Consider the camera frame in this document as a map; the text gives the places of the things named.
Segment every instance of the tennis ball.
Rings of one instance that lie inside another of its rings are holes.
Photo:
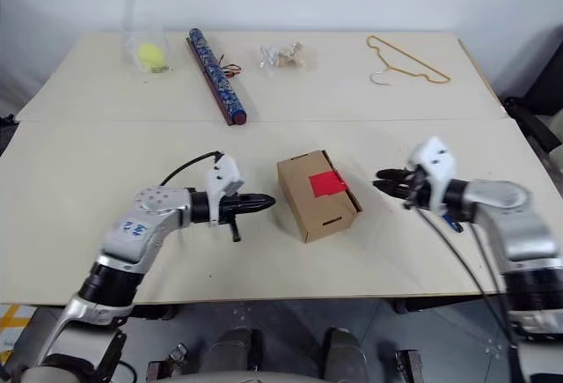
[[[164,72],[168,70],[164,51],[150,42],[141,44],[137,49],[137,55],[141,64],[152,72]]]

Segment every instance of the clear plastic bag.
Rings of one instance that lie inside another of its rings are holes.
[[[138,73],[164,73],[172,69],[165,34],[157,29],[123,33],[123,54],[128,68]]]
[[[267,72],[280,68],[299,68],[305,65],[304,46],[299,41],[289,46],[260,46],[260,67]]]

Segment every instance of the white table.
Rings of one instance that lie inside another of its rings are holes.
[[[369,81],[383,65],[366,45],[370,33],[205,32],[217,56],[225,53],[244,72],[232,86],[249,122],[491,119],[504,109],[450,33],[377,33],[451,76],[446,85],[390,72]],[[119,33],[88,34],[18,114],[37,121],[224,122],[192,53],[187,33],[168,33],[174,70],[139,77],[125,67]],[[299,70],[260,69],[260,45],[304,44],[309,62]],[[386,47],[393,64],[425,72]]]
[[[460,179],[513,180],[563,240],[563,202],[510,119],[381,122],[23,122],[0,158],[0,302],[64,304],[85,278],[104,231],[136,190],[215,149],[233,155],[245,192],[274,195],[270,210],[242,216],[242,242],[227,226],[171,234],[136,302],[474,294],[442,242],[400,201],[370,185],[402,166],[415,144],[438,135]],[[275,162],[326,149],[364,212],[353,227],[310,244],[277,185]],[[171,185],[202,188],[208,165]],[[469,232],[454,241],[492,290]]]

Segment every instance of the white wall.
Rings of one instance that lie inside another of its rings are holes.
[[[76,41],[119,29],[124,0],[0,0],[0,114],[18,110]],[[561,37],[563,0],[137,0],[170,29],[452,30],[499,93],[519,93]]]

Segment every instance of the gold hanger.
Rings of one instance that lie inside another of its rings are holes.
[[[374,44],[371,43],[371,39],[375,39],[378,40],[379,42],[382,42],[383,44],[385,44],[388,47],[391,47],[392,49],[394,49],[395,51],[398,51],[401,55],[405,55],[406,57],[408,57],[411,60],[414,60],[415,62],[417,62],[418,64],[421,64],[422,66],[424,66],[425,68],[428,68],[430,70],[432,70],[433,72],[437,73],[438,75],[440,75],[441,77],[444,78],[443,81],[437,81],[435,79],[432,79],[431,77],[429,77],[426,73],[412,73],[409,72],[408,70],[404,70],[404,69],[400,69],[400,68],[396,68],[395,66],[392,66],[389,62],[387,62],[385,60],[385,58],[383,57],[383,55],[381,54],[381,48],[379,46],[376,46]],[[409,55],[406,51],[401,50],[399,47],[393,46],[390,42],[387,42],[375,35],[370,35],[367,39],[366,39],[366,44],[368,44],[369,48],[373,48],[374,50],[376,50],[376,54],[377,57],[379,57],[379,59],[384,63],[385,65],[385,69],[381,70],[379,72],[375,72],[373,74],[371,74],[369,76],[369,79],[371,79],[371,82],[373,82],[374,84],[378,84],[378,85],[388,85],[388,84],[384,84],[381,82],[377,82],[376,80],[373,79],[373,75],[375,74],[383,74],[385,72],[387,72],[388,70],[395,70],[396,72],[400,72],[400,73],[404,73],[405,75],[408,75],[409,77],[424,77],[428,82],[432,83],[432,84],[447,84],[449,81],[451,81],[451,77],[449,77],[448,75],[446,75],[445,73],[440,72],[438,69],[433,68],[432,66],[430,66],[429,64],[424,63],[422,60],[417,59],[416,57],[414,57],[413,55]]]

